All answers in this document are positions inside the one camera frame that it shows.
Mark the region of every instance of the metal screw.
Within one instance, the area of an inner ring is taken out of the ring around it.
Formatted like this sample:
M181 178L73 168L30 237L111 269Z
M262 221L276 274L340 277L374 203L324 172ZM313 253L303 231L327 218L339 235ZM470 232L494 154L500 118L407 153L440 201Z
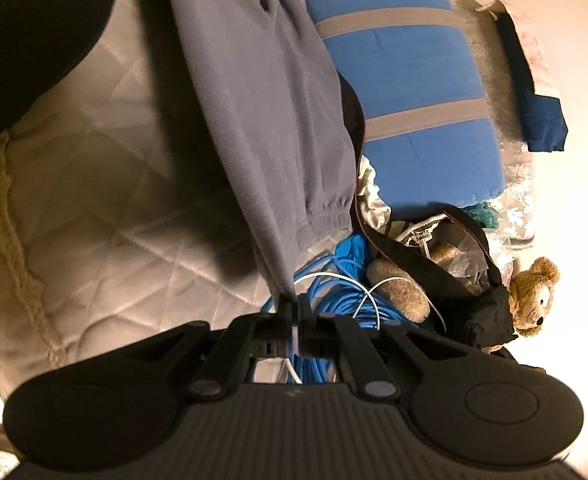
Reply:
M370 397L391 397L396 393L396 386L387 381L371 381L365 385L365 393Z
M201 379L200 381L195 381L189 386L189 390L196 395L201 397L211 397L218 395L223 391L223 387L218 383L218 381L213 381L211 379Z

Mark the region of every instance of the white cable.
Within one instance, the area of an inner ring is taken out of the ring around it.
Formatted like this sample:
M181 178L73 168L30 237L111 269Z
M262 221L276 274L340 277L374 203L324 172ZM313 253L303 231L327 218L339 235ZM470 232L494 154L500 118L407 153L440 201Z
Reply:
M445 333L447 332L447 326L445 324L445 320L443 319L443 317L440 315L439 310L434 306L433 303L431 303L431 300L427 297L427 294L425 294L425 291L421 288L421 286L414 282L413 280L410 280L409 278L405 278L404 276L392 276L390 278L386 278L384 280L382 280L381 282L376 283L376 285L374 285L372 288L369 289L369 293L371 294L373 291L376 290L376 288L378 288L379 285L382 285L383 283L387 283L387 282L393 282L394 280L404 280L405 282L409 282L412 285L414 285L423 296L425 296L425 299L427 300L427 303L429 303L429 306L432 307L432 309L434 310L434 312L437 314L437 316L439 316L440 322L443 324L443 330L445 331ZM356 317L356 314L360 311L360 309L362 308L362 306L365 304L365 298L366 296L363 297L362 300L360 300L359 303L359 307L356 309L356 312L354 312L354 317Z
M422 222L419 222L419 223L417 223L417 224L414 224L414 225L412 225L412 226L408 227L407 229L405 229L405 231L403 231L402 233L400 233L400 234L399 234L397 237L395 237L394 239L395 239L397 242L400 242L400 243L402 243L403 245L405 245L405 243L403 242L403 240L405 240L405 238L407 238L407 237L408 237L408 235L410 235L412 232L414 232L414 231L416 231L416 230L420 230L420 229L422 229L422 228L423 228L423 227L425 227L425 226L428 226L428 225L430 225L430 224L433 224L434 222L440 222L441 220L444 220L445 218L447 218L447 215L446 215L446 214L444 214L444 213L441 213L441 214L439 214L439 215L436 215L436 216L430 216L429 218L427 218L427 220L424 220L424 221L422 221Z
M283 359L283 361L285 361L285 368L287 368L289 376L294 380L294 382L296 384L303 384L303 381L301 381L300 377L298 377L296 370L294 370L294 365L292 364L292 361L290 361L288 358Z
M354 280L353 278L350 278L349 276L342 276L341 274L336 274L335 272L311 272L310 274L306 274L306 275L298 278L294 282L294 285L302 282L303 280L306 280L307 278L316 278L318 276L329 276L331 278L336 278L338 280L344 280L346 282L352 283L353 285L356 285L360 290L365 292L365 296L363 296L363 299L360 302L359 307L356 309L356 312L354 312L354 315L352 317L356 317L356 314L359 312L360 308L365 303L365 298L369 298L369 301L372 302L372 305L374 305L374 310L376 311L376 330L380 330L380 312L378 311L378 304L376 303L376 300L372 296L371 291L367 290L366 286L360 282L357 282L357 280Z

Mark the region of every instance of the white cloth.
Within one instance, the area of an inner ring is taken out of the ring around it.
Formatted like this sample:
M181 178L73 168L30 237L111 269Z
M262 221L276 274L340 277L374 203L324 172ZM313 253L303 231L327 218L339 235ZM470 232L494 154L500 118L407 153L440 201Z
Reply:
M376 170L366 156L360 158L359 181L357 195L359 197L360 214L373 229L380 229L389 222L392 213L390 208L378 196L380 188L374 184Z

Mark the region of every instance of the mattress seam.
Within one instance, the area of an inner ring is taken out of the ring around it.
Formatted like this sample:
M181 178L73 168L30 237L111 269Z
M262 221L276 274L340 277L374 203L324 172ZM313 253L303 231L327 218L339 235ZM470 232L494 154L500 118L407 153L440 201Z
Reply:
M48 350L52 367L66 364L66 355L60 336L46 319L42 293L44 285L27 267L23 244L9 211L9 191L12 179L7 171L7 130L0 134L0 249L5 256L7 269L14 281L14 293L23 305L28 320Z

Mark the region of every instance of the black bag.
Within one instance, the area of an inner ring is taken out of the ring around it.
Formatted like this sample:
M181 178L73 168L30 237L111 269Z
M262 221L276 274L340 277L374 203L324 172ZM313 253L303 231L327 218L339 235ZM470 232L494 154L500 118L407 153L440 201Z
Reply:
M344 123L354 143L358 166L365 139L365 119L356 93L342 77L341 94ZM362 232L383 257L408 272L439 310L446 324L443 335L475 348L501 345L516 339L518 336L514 334L509 311L509 292L502 284L500 270L491 259L484 231L457 207L443 205L442 212L450 222L469 232L484 253L490 288L480 296L474 296L457 278L418 250L405 247L367 225L360 214L356 196L351 208L354 229Z

